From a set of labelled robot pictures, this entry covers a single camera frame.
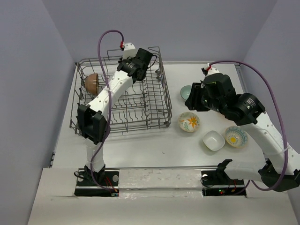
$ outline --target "metal wire rack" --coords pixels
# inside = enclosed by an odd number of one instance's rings
[[[157,55],[157,60],[152,60],[153,66],[147,70],[146,78],[136,82],[118,99],[112,107],[111,133],[148,130],[151,128],[167,128],[172,117],[172,104],[165,77],[164,66],[159,47],[149,47],[148,50]],[[106,74],[112,76],[118,66],[121,50],[108,50],[107,57],[103,57]],[[85,88],[85,78],[90,74],[98,73],[98,90],[105,87],[104,76],[99,60],[83,59],[76,64],[76,78],[73,93],[73,102],[70,118],[70,128],[81,135],[78,129],[78,105],[87,105],[96,96],[90,94]]]

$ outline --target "wall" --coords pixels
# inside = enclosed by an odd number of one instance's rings
[[[275,92],[289,143],[300,153],[299,62],[300,1],[278,0],[244,61],[259,69]],[[255,94],[279,129],[279,122],[267,88],[252,71],[243,68],[249,92]],[[300,188],[289,192],[300,222]]]
[[[100,35],[124,33],[164,60],[242,60],[276,0],[43,0],[74,60],[97,56]],[[106,37],[115,49],[120,37]]]
[[[75,68],[41,0],[1,1],[0,28],[0,223],[25,225]]]

